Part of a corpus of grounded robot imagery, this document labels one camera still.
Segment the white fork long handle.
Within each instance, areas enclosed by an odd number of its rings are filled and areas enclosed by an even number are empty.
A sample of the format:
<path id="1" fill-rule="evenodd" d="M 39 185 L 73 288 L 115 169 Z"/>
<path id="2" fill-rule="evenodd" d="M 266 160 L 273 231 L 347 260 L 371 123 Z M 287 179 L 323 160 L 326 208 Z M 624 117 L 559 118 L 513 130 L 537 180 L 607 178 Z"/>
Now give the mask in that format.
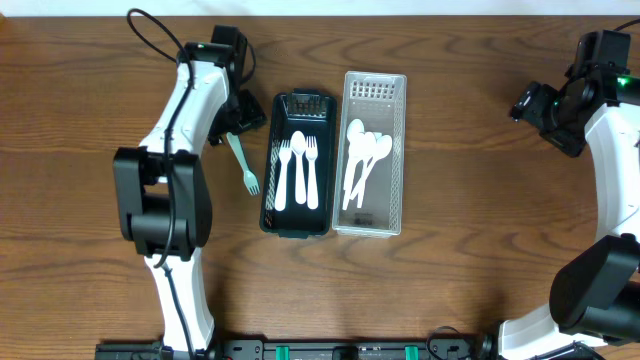
<path id="1" fill-rule="evenodd" d="M 318 158 L 318 146 L 315 136 L 307 137 L 306 159 L 308 162 L 307 205 L 311 210 L 318 208 L 318 187 L 315 162 Z"/>

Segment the white thin spoon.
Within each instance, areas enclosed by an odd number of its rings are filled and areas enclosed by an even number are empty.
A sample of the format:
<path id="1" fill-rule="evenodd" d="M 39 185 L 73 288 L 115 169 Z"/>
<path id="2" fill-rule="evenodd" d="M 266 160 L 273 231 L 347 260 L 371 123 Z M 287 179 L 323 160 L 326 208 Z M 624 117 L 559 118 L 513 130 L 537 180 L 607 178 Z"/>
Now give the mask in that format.
<path id="1" fill-rule="evenodd" d="M 365 132 L 356 133 L 350 140 L 350 146 L 348 151 L 348 161 L 345 170 L 345 177 L 343 181 L 343 190 L 345 191 L 342 209 L 348 208 L 351 195 L 353 193 L 353 181 L 355 175 L 355 169 L 357 164 L 363 162 L 363 170 L 361 173 L 360 182 L 366 181 L 372 168 L 372 158 L 376 151 L 378 140 L 382 137 L 379 132 Z"/>
<path id="2" fill-rule="evenodd" d="M 354 198 L 357 198 L 358 208 L 361 208 L 363 205 L 366 182 L 375 164 L 379 160 L 382 160 L 383 158 L 385 158 L 391 152 L 391 149 L 393 146 L 393 140 L 390 135 L 381 135 L 379 138 L 375 136 L 374 140 L 375 140 L 375 143 L 373 145 L 368 145 L 369 156 L 366 158 L 364 162 L 364 169 L 363 169 L 362 175 L 350 195 L 351 200 L 353 200 Z"/>
<path id="3" fill-rule="evenodd" d="M 366 147 L 366 135 L 364 124 L 360 119 L 354 119 L 347 128 L 347 140 L 349 142 L 348 159 L 343 181 L 342 209 L 346 210 L 350 201 L 355 169 L 363 158 Z"/>

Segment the clear plastic basket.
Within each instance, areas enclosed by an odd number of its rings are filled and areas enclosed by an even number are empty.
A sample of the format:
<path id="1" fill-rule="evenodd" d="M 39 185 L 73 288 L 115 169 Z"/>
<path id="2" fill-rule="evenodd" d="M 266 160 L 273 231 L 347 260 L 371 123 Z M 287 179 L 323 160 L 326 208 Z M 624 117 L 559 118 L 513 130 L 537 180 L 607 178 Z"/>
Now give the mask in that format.
<path id="1" fill-rule="evenodd" d="M 341 234 L 388 238 L 401 233 L 406 133 L 407 77 L 402 74 L 349 71 L 345 75 L 338 137 L 332 227 Z M 360 119 L 365 132 L 390 135 L 391 152 L 379 160 L 366 182 L 364 201 L 342 209 L 348 159 L 347 128 Z M 355 169 L 353 189 L 363 170 Z"/>

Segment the dark green plastic basket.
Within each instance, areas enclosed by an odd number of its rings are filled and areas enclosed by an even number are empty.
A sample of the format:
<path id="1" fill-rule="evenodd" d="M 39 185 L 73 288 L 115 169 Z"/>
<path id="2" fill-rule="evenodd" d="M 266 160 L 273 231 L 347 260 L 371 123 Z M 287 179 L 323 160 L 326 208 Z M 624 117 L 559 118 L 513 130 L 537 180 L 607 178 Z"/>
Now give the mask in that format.
<path id="1" fill-rule="evenodd" d="M 328 232 L 335 179 L 336 113 L 336 99 L 316 89 L 296 88 L 274 97 L 259 220 L 264 232 L 302 239 Z M 317 140 L 318 158 L 315 166 L 319 205 L 311 210 L 307 204 L 295 201 L 296 157 L 292 155 L 287 171 L 286 208 L 276 211 L 279 149 L 282 141 L 290 140 L 296 131 L 301 131 L 306 137 L 315 136 Z"/>

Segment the white thick-handled spoon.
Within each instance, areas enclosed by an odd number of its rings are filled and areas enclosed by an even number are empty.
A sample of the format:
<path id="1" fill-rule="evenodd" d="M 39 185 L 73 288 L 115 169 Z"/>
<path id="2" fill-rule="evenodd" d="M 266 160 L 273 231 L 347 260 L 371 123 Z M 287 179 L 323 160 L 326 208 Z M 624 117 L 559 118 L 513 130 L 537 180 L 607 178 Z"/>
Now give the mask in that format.
<path id="1" fill-rule="evenodd" d="M 298 204 L 306 202 L 306 186 L 304 182 L 303 155 L 306 151 L 306 138 L 301 131 L 296 131 L 291 137 L 291 147 L 296 157 L 295 201 Z"/>

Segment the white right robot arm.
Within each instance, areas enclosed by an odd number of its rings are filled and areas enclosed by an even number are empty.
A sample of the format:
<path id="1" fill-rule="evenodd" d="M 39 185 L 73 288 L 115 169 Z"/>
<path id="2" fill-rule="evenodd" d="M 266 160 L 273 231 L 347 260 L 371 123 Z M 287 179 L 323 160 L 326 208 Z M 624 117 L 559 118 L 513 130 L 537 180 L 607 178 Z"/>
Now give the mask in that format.
<path id="1" fill-rule="evenodd" d="M 500 325 L 495 356 L 555 359 L 638 342 L 638 79 L 596 71 L 560 90 L 533 82 L 512 116 L 569 156 L 590 150 L 598 221 L 594 244 L 557 273 L 547 304 Z"/>

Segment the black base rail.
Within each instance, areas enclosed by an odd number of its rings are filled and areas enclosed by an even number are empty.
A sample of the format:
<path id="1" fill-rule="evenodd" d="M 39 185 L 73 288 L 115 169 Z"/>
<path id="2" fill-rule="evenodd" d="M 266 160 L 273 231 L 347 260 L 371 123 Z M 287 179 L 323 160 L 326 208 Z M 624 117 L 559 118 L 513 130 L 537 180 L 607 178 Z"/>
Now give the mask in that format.
<path id="1" fill-rule="evenodd" d="M 382 342 L 272 342 L 260 339 L 214 341 L 193 354 L 159 342 L 104 343 L 95 348 L 99 360 L 210 359 L 210 360 L 474 360 L 497 359 L 494 337 L 485 335 L 479 344 L 468 335 L 430 336 L 424 341 Z"/>

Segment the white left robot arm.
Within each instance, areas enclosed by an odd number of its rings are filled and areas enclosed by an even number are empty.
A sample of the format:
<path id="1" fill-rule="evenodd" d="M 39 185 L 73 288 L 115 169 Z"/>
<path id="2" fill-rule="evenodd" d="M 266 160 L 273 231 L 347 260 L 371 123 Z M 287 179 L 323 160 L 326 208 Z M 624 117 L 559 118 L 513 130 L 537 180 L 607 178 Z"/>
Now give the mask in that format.
<path id="1" fill-rule="evenodd" d="M 197 358 L 209 348 L 215 320 L 206 303 L 202 250 L 212 203 L 201 162 L 208 145 L 260 126 L 265 115 L 244 84 L 254 56 L 246 40 L 188 43 L 158 122 L 136 147 L 114 156 L 118 217 L 152 273 L 164 320 L 161 349 Z"/>

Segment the mint green plastic fork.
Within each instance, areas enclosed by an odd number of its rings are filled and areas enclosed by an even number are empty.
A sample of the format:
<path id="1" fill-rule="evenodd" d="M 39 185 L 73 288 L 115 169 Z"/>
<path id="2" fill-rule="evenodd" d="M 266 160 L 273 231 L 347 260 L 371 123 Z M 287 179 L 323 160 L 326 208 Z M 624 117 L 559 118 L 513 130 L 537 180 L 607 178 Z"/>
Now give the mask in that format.
<path id="1" fill-rule="evenodd" d="M 243 171 L 243 181 L 247 191 L 251 196 L 258 195 L 260 193 L 259 182 L 256 175 L 251 171 L 249 167 L 239 137 L 232 134 L 231 132 L 228 132 L 226 134 L 226 138 Z"/>

